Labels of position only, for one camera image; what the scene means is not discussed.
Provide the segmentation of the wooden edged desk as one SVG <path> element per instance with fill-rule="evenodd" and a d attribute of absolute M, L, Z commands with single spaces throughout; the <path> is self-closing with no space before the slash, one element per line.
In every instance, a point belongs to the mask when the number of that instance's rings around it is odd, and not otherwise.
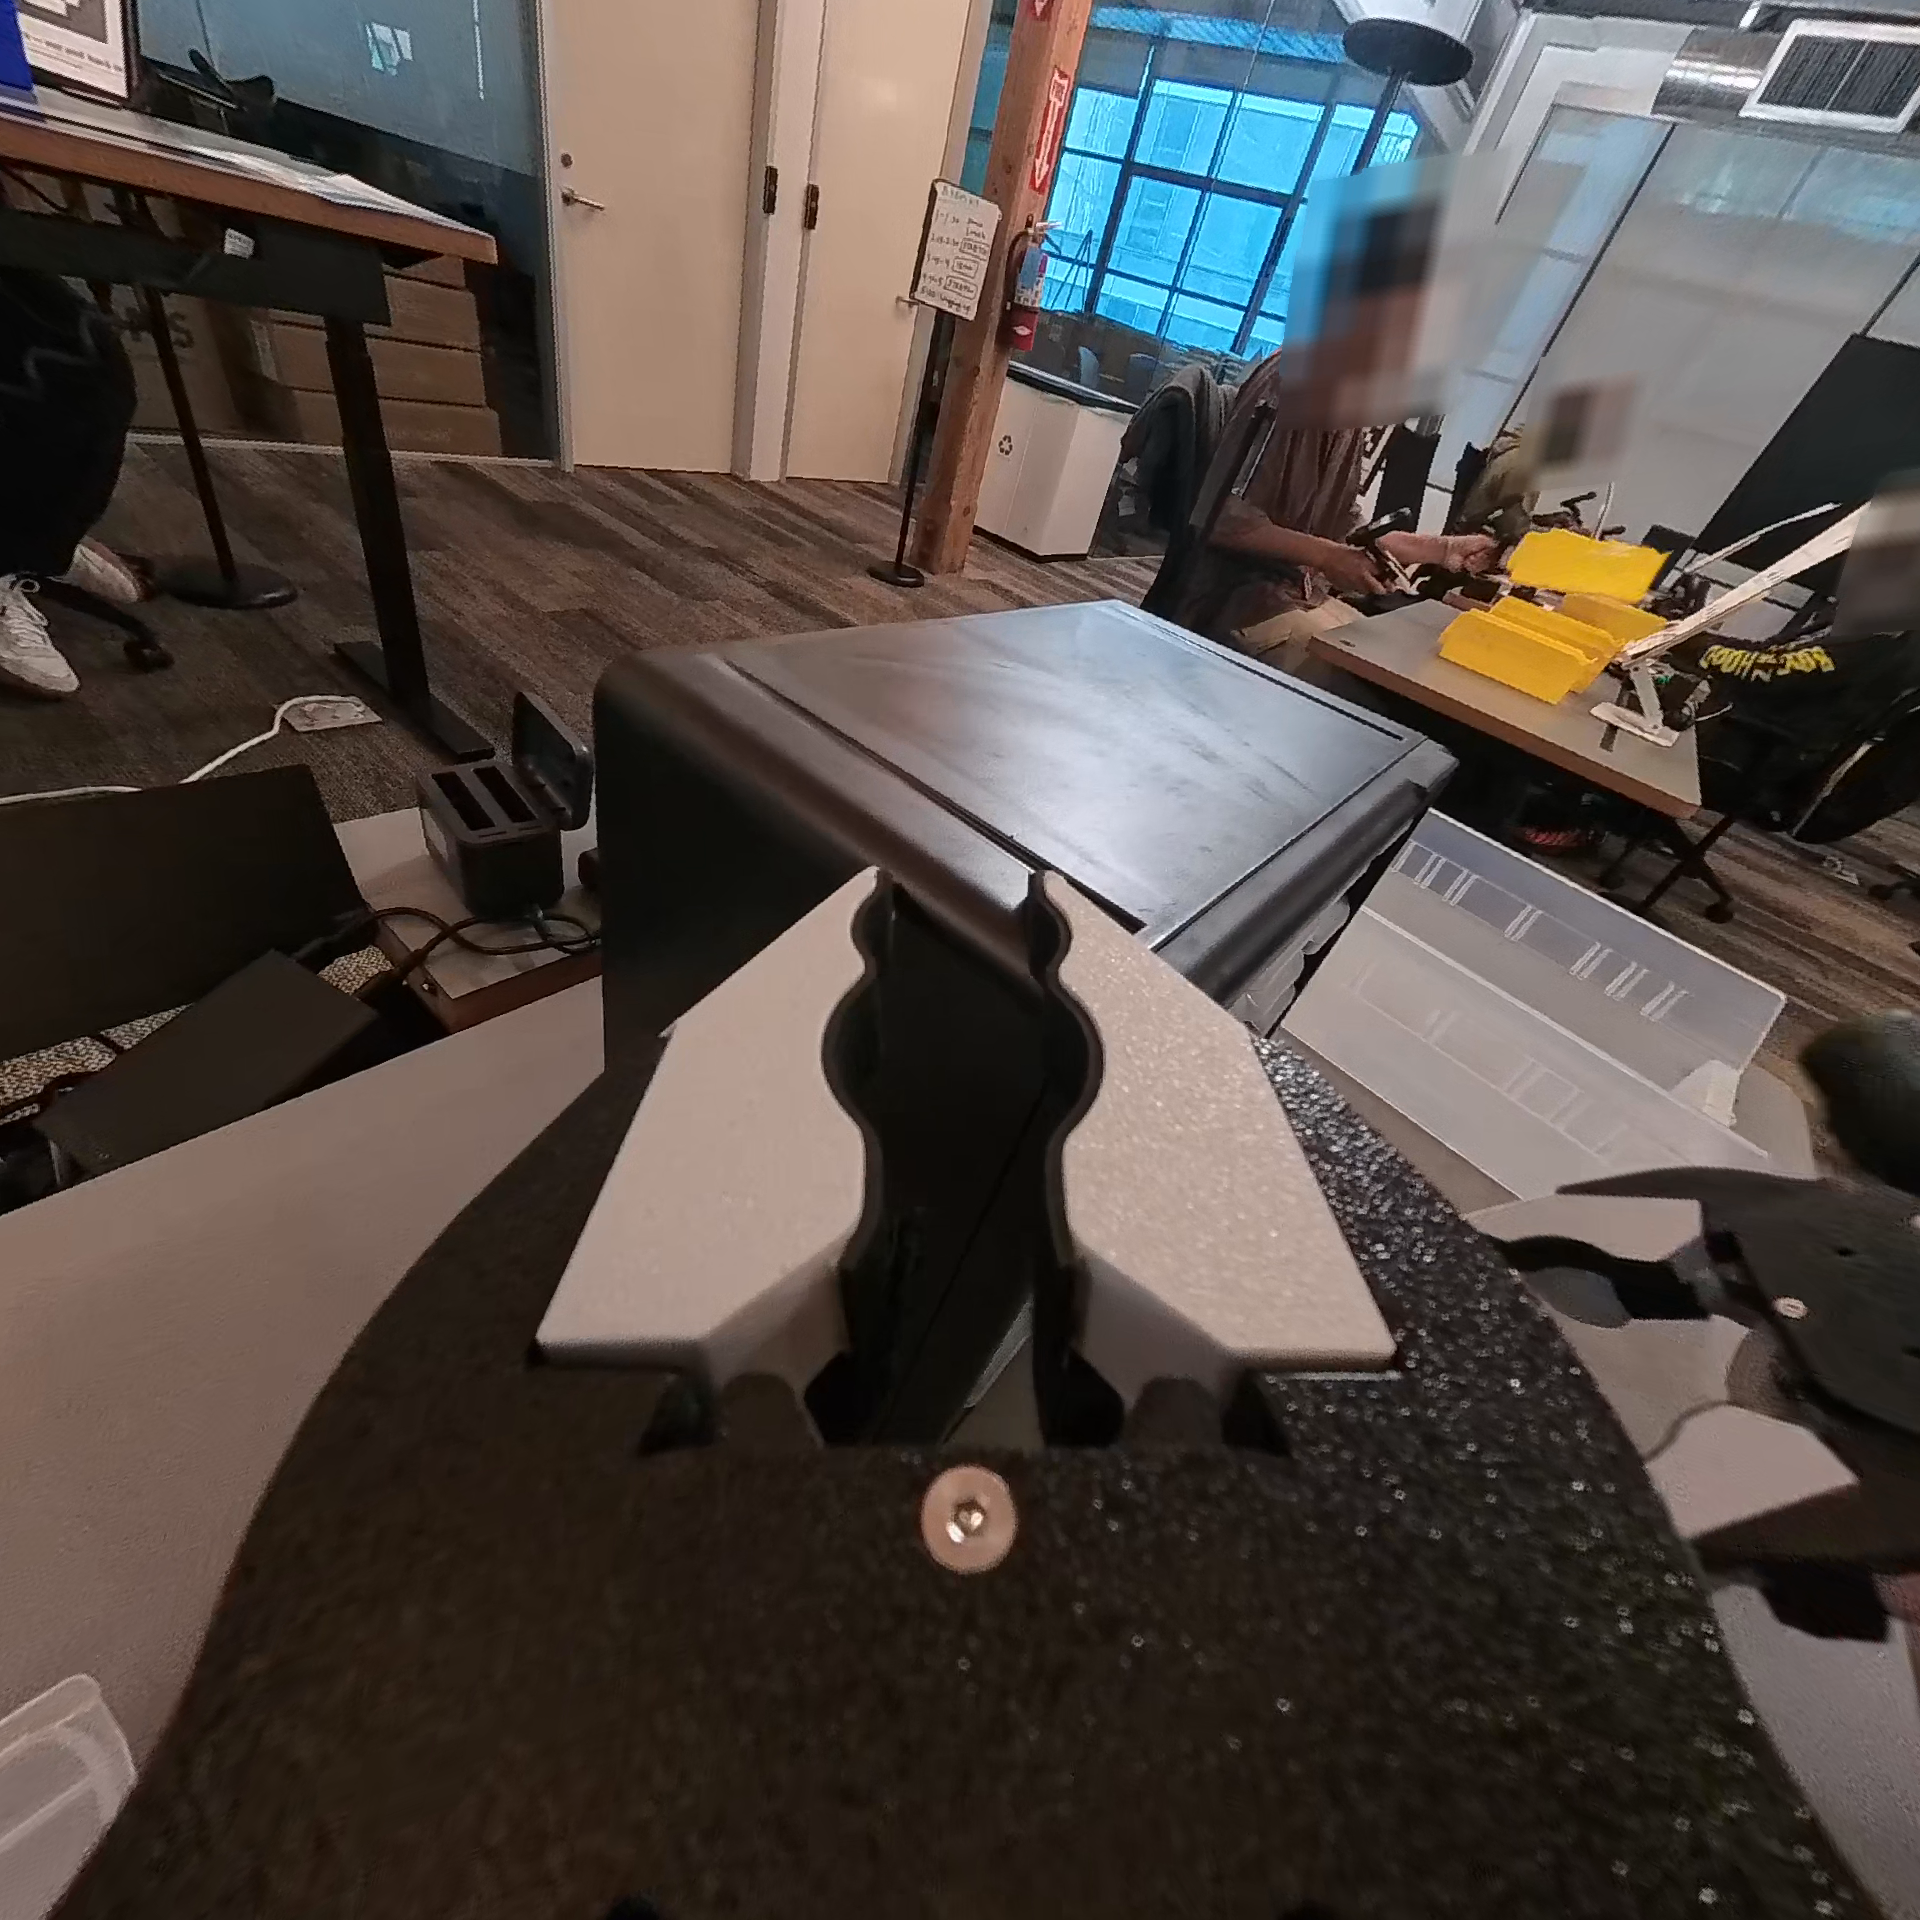
<path fill-rule="evenodd" d="M 2 90 L 2 170 L 70 179 L 127 200 L 119 223 L 6 204 L 2 265 L 139 289 L 158 354 L 171 351 L 158 314 L 166 293 L 324 323 L 378 633 L 333 653 L 446 759 L 491 756 L 491 743 L 429 682 L 366 331 L 392 320 L 389 268 L 432 256 L 494 268 L 494 237 L 311 163 L 67 93 Z"/>

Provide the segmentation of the black white tag sign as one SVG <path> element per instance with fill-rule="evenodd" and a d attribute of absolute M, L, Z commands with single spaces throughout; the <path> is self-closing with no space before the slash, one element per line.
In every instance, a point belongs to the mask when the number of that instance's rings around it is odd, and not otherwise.
<path fill-rule="evenodd" d="M 107 105 L 135 102 L 135 2 L 2 2 L 2 27 L 20 30 L 28 82 Z"/>

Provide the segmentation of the black monitor screen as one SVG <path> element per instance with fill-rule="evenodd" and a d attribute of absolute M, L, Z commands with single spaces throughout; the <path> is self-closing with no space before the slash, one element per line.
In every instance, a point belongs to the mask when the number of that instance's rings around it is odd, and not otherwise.
<path fill-rule="evenodd" d="M 1778 564 L 1889 475 L 1917 467 L 1917 345 L 1850 335 L 1698 539 L 1740 568 Z"/>

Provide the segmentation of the white door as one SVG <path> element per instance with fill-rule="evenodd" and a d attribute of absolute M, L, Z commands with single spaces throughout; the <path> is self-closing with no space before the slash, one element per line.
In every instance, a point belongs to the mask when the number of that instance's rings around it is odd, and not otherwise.
<path fill-rule="evenodd" d="M 572 467 L 733 464 L 759 2 L 542 2 Z"/>
<path fill-rule="evenodd" d="M 943 174 L 973 2 L 825 2 L 808 79 L 799 334 L 782 475 L 886 481 L 907 410 L 907 296 Z"/>

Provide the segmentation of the stack of yellow bins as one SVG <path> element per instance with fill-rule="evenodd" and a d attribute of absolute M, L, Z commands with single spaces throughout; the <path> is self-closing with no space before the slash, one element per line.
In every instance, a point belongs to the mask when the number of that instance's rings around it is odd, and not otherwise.
<path fill-rule="evenodd" d="M 1643 607 L 1669 554 L 1566 529 L 1528 532 L 1508 557 L 1508 590 L 1455 615 L 1439 661 L 1557 706 L 1664 620 Z"/>

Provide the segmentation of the small clear container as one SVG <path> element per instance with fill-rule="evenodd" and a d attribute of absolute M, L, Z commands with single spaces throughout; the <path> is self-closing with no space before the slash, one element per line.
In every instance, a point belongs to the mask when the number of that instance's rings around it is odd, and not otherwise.
<path fill-rule="evenodd" d="M 2 1715 L 2 1917 L 52 1917 L 135 1782 L 89 1671 Z"/>

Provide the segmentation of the office chair with grey jacket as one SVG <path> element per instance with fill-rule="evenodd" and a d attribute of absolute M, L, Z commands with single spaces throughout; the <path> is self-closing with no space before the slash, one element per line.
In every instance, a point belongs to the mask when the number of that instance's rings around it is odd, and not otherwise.
<path fill-rule="evenodd" d="M 1273 424 L 1273 357 L 1238 385 L 1199 362 L 1171 368 L 1122 435 L 1151 525 L 1168 539 L 1142 599 L 1143 615 L 1202 629 L 1213 590 L 1210 539 L 1232 481 L 1250 475 L 1261 433 Z"/>

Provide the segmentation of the grey top desk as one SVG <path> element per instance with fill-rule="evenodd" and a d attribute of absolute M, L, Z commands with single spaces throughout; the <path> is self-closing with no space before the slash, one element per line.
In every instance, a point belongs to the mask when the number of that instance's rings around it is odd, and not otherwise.
<path fill-rule="evenodd" d="M 1616 900 L 1654 917 L 1693 856 L 1678 844 L 1678 829 L 1701 809 L 1696 732 L 1654 732 L 1649 715 L 1658 710 L 1658 687 L 1645 666 L 1630 674 L 1620 699 L 1610 699 L 1616 682 L 1603 674 L 1597 690 L 1544 701 L 1444 661 L 1440 635 L 1455 615 L 1440 599 L 1407 599 L 1305 635 L 1305 657 L 1416 706 L 1427 730 L 1440 721 L 1493 752 L 1503 777 L 1499 823 L 1517 821 L 1528 789 L 1546 774 L 1645 814 L 1645 840 L 1664 848 L 1673 867 L 1638 898 L 1616 895 Z"/>

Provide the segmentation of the large clear plastic bin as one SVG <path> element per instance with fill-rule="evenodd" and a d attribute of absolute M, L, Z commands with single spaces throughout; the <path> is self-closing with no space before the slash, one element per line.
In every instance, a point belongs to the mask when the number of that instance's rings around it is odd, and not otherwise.
<path fill-rule="evenodd" d="M 1785 997 L 1427 812 L 1284 1028 L 1509 1198 L 1663 1169 L 1807 1178 L 1738 1130 Z"/>

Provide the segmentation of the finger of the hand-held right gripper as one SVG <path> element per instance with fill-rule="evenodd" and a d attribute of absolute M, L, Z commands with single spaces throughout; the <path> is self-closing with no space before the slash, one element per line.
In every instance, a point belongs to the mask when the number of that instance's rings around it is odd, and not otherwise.
<path fill-rule="evenodd" d="M 1530 1300 L 1560 1333 L 1704 1325 L 1696 1266 L 1701 1204 L 1690 1198 L 1587 1193 L 1508 1201 L 1474 1209 Z"/>
<path fill-rule="evenodd" d="M 1685 1543 L 1858 1492 L 1812 1429 L 1740 1406 L 1698 1406 L 1645 1450 L 1645 1477 Z"/>

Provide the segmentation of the black drawer cabinet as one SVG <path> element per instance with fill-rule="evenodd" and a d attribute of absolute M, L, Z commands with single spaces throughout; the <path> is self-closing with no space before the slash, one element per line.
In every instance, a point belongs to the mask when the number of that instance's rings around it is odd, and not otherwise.
<path fill-rule="evenodd" d="M 1088 1049 L 1031 974 L 1063 875 L 1217 1007 L 1424 818 L 1455 756 L 1123 604 L 613 663 L 593 691 L 606 1063 L 864 867 L 893 882 L 855 1046 L 877 1235 L 828 1443 L 936 1443 L 1042 1256 L 1042 1148 Z"/>

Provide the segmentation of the black flat panel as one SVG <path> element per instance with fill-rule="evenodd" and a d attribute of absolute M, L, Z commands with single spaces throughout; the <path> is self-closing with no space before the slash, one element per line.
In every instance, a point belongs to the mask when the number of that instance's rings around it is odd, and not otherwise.
<path fill-rule="evenodd" d="M 2 804 L 2 1058 L 181 1010 L 363 915 L 302 766 Z"/>

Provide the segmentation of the black flat box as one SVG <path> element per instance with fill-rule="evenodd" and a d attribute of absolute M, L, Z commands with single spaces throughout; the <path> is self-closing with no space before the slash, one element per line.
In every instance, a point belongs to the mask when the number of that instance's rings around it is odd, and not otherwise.
<path fill-rule="evenodd" d="M 63 1178 L 98 1178 L 374 1065 L 384 1025 L 284 954 L 262 954 L 34 1119 Z"/>

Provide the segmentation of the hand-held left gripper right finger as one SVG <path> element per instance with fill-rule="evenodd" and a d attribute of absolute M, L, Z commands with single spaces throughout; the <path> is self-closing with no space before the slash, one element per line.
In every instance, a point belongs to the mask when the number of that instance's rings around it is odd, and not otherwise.
<path fill-rule="evenodd" d="M 1394 1336 L 1253 1033 L 1063 875 L 1031 904 L 1063 933 L 1045 984 L 1088 1042 L 1054 1174 L 1067 1350 L 1118 1396 L 1386 1373 Z"/>

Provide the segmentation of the black round base stand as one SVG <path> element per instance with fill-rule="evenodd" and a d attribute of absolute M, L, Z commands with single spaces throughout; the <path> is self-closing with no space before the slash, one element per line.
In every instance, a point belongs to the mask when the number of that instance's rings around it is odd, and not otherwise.
<path fill-rule="evenodd" d="M 233 546 L 231 546 L 228 517 L 225 517 L 225 507 L 217 501 L 217 488 L 214 488 L 214 475 L 211 475 L 211 464 L 208 464 L 208 455 L 202 445 L 193 404 L 191 404 L 191 396 L 183 389 L 183 376 L 181 376 L 178 351 L 171 343 L 171 323 L 167 323 L 166 304 L 158 300 L 155 289 L 141 289 L 141 300 L 144 300 L 144 318 L 148 318 L 148 335 L 152 335 L 155 357 L 158 357 L 160 385 L 166 385 L 171 411 L 175 411 L 188 479 L 191 479 L 193 499 L 202 505 L 202 522 L 204 522 L 204 539 L 208 539 L 208 557 L 166 560 L 158 583 L 175 599 L 191 604 L 191 607 L 204 607 L 204 610 L 233 610 L 233 615 L 284 610 L 295 599 L 295 588 L 284 573 L 278 573 L 274 568 L 240 564 Z"/>

